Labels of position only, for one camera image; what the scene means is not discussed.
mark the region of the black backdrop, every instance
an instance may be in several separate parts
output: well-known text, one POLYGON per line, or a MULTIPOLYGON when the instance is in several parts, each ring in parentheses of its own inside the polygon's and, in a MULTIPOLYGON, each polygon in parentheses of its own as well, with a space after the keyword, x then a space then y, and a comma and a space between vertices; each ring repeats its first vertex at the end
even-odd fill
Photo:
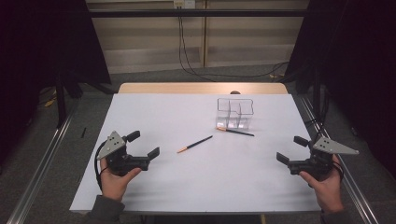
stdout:
MULTIPOLYGON (((321 83, 396 177, 396 1, 311 0, 309 7, 337 12, 304 19, 286 75, 314 63, 321 83)), ((307 91, 313 80, 313 69, 305 71, 296 89, 307 91)))
POLYGON ((0 163, 60 72, 69 84, 110 82, 84 0, 1 0, 0 52, 0 163))

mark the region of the pencil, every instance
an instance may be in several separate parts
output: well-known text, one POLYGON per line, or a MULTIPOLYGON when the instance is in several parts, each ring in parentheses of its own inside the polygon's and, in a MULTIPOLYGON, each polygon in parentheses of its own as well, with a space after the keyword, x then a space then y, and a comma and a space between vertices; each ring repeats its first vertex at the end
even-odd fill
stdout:
POLYGON ((208 136, 207 138, 205 138, 205 139, 203 139, 203 140, 201 140, 201 141, 198 141, 198 142, 196 142, 196 143, 194 143, 194 144, 191 144, 191 145, 189 145, 189 146, 187 146, 187 147, 183 147, 183 148, 182 148, 181 150, 179 150, 177 153, 180 153, 180 152, 185 151, 185 150, 187 150, 187 149, 189 149, 189 148, 195 147, 196 145, 198 145, 198 144, 200 144, 200 143, 203 143, 204 141, 206 141, 207 139, 209 139, 209 138, 211 138, 211 137, 213 137, 213 135, 210 135, 210 136, 208 136))
POLYGON ((230 129, 226 129, 226 128, 217 127, 217 129, 220 130, 220 131, 228 132, 228 133, 239 133, 239 134, 254 136, 254 134, 252 134, 252 133, 242 133, 242 132, 238 132, 238 131, 234 131, 234 130, 230 130, 230 129))

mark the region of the sleeve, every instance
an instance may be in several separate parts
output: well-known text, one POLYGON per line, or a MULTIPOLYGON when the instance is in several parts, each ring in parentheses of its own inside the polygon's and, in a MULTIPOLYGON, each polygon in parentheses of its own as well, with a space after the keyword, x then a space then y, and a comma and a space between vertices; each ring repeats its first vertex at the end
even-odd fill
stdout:
POLYGON ((351 224, 352 219, 349 216, 349 213, 346 210, 324 214, 321 213, 320 220, 322 224, 351 224))
POLYGON ((85 224, 114 224, 120 223, 120 214, 125 205, 112 199, 96 196, 95 204, 90 213, 85 216, 85 224))

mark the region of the metal rail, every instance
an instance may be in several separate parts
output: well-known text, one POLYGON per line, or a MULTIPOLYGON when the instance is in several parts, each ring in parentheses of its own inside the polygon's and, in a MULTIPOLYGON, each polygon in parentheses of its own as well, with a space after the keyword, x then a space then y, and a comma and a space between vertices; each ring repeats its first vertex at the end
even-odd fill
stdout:
POLYGON ((35 196, 40 190, 41 184, 47 174, 47 171, 50 168, 53 158, 55 157, 56 151, 59 148, 59 145, 62 143, 64 139, 64 135, 69 127, 71 118, 73 114, 76 112, 76 108, 78 105, 78 100, 76 100, 70 109, 70 113, 64 124, 55 131, 54 136, 52 137, 49 146, 47 147, 47 151, 45 152, 41 162, 39 163, 37 169, 35 170, 35 174, 29 182, 28 187, 22 194, 20 200, 14 208, 10 218, 8 219, 7 224, 22 224, 26 219, 29 210, 35 200, 35 196))
POLYGON ((93 18, 129 17, 307 17, 329 16, 330 10, 306 9, 90 9, 93 18))
MULTIPOLYGON (((313 106, 309 99, 305 96, 301 98, 305 112, 309 116, 310 119, 314 120, 315 115, 313 112, 313 106)), ((317 122, 314 122, 315 124, 315 129, 318 132, 320 129, 320 126, 317 122)), ((326 129, 322 128, 322 134, 325 137, 330 138, 329 134, 327 133, 326 129)), ((353 203, 355 204, 356 208, 358 209, 359 213, 361 214, 361 218, 366 224, 378 224, 378 220, 375 217, 375 214, 373 213, 372 208, 370 207, 370 204, 367 202, 367 199, 361 192, 361 189, 358 187, 357 183, 355 182, 354 178, 352 177, 352 174, 349 172, 347 169, 347 165, 345 164, 344 160, 340 155, 337 155, 341 165, 343 166, 344 170, 344 186, 346 187, 346 190, 348 191, 353 203)))

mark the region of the clear plastic container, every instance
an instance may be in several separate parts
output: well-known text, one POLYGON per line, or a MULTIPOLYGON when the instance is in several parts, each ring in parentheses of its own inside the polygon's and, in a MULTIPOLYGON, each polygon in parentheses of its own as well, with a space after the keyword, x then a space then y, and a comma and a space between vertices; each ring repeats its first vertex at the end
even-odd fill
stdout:
POLYGON ((216 127, 247 130, 253 114, 253 101, 250 99, 219 98, 216 127))

